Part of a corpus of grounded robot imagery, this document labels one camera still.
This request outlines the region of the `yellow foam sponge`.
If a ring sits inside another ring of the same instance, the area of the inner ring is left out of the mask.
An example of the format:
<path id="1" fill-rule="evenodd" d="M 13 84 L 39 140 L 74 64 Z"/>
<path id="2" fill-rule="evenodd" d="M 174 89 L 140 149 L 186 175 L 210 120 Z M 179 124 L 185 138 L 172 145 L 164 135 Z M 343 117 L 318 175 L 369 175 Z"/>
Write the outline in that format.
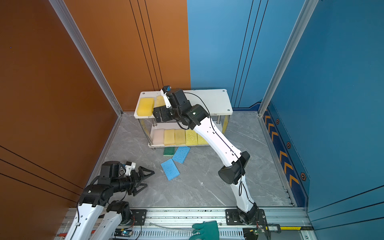
<path id="1" fill-rule="evenodd" d="M 155 100 L 155 108 L 165 106 L 165 100 L 163 96 L 157 96 Z"/>
<path id="2" fill-rule="evenodd" d="M 183 129 L 175 130 L 175 145 L 186 145 L 186 131 Z"/>
<path id="3" fill-rule="evenodd" d="M 173 146 L 175 145 L 175 130 L 169 129 L 164 130 L 164 145 L 165 146 Z"/>

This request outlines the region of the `thick yellow sponge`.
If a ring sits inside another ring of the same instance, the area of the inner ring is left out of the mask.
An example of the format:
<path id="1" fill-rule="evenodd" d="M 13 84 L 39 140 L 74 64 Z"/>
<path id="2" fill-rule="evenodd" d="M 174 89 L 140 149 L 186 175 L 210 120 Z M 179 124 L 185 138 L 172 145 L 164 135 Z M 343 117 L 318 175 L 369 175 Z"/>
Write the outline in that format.
<path id="1" fill-rule="evenodd" d="M 150 117 L 153 114 L 155 105 L 154 98 L 141 98 L 137 109 L 137 115 L 139 117 Z"/>

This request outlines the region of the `pale pink foam sponge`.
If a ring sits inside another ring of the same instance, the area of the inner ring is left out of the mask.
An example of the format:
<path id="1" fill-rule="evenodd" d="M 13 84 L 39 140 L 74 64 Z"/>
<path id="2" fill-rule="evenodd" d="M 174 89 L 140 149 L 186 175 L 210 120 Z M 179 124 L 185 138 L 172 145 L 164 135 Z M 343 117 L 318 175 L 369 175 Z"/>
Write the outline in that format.
<path id="1" fill-rule="evenodd" d="M 152 139 L 153 139 L 153 145 L 163 145 L 164 144 L 164 129 L 156 129 L 153 130 Z"/>

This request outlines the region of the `yellow foam sponge front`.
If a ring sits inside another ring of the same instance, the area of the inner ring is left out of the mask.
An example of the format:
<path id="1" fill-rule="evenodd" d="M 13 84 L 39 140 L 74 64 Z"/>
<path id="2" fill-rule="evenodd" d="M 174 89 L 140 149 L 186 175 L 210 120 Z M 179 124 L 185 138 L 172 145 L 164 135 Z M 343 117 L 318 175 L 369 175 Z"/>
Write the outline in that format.
<path id="1" fill-rule="evenodd" d="M 169 129 L 164 130 L 164 145 L 165 146 L 173 146 L 175 145 L 175 130 Z"/>

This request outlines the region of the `yellow-green sponge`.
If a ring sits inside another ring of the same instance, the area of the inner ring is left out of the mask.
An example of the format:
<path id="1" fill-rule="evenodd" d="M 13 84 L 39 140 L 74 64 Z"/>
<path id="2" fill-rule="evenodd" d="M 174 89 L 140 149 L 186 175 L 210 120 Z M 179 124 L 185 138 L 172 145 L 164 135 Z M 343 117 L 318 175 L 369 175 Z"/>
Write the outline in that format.
<path id="1" fill-rule="evenodd" d="M 198 135 L 193 130 L 186 130 L 186 145 L 187 146 L 197 146 L 198 145 Z"/>
<path id="2" fill-rule="evenodd" d="M 209 145 L 209 143 L 199 134 L 197 134 L 198 145 Z"/>

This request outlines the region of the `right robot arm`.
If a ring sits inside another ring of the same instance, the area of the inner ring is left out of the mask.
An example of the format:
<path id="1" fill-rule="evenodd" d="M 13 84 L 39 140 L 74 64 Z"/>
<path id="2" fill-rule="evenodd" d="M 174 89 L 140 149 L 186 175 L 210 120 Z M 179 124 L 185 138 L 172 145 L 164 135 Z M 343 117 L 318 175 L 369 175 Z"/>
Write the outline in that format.
<path id="1" fill-rule="evenodd" d="M 250 154 L 237 149 L 217 128 L 205 103 L 192 105 L 186 92 L 170 86 L 163 87 L 160 94 L 165 105 L 154 108 L 156 122 L 175 120 L 180 127 L 185 125 L 195 131 L 212 147 L 224 164 L 218 174 L 234 192 L 240 221 L 245 225 L 255 222 L 259 207 L 249 193 L 245 171 Z"/>

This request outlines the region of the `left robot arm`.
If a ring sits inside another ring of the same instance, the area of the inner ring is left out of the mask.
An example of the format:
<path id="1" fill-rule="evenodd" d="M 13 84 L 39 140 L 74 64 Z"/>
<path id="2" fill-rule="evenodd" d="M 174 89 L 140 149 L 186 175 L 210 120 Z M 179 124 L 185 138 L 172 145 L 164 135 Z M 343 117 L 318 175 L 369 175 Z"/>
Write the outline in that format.
<path id="1" fill-rule="evenodd" d="M 115 193 L 137 196 L 148 186 L 144 180 L 154 174 L 153 170 L 137 167 L 133 162 L 103 163 L 100 174 L 81 194 L 65 239 L 109 240 L 133 236 L 135 226 L 144 226 L 147 211 L 131 210 L 129 202 L 124 199 L 110 199 Z"/>

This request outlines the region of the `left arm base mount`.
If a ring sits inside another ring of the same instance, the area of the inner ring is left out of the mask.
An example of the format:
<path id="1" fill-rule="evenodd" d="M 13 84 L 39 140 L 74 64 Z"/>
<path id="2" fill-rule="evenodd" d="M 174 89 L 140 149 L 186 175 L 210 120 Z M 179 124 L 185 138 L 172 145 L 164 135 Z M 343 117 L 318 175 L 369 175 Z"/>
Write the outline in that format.
<path id="1" fill-rule="evenodd" d="M 131 216 L 129 218 L 129 222 L 127 222 L 127 226 L 144 226 L 146 217 L 147 217 L 147 210 L 146 209 L 130 209 Z"/>

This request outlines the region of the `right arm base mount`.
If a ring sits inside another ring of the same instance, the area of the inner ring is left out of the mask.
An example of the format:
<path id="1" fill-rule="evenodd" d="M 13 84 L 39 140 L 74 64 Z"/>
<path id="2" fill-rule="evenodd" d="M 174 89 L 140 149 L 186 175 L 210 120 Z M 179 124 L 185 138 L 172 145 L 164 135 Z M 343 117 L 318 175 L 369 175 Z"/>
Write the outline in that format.
<path id="1" fill-rule="evenodd" d="M 226 209 L 226 221 L 228 226 L 252 225 L 265 227 L 267 217 L 263 209 L 253 209 L 247 213 L 239 209 Z"/>

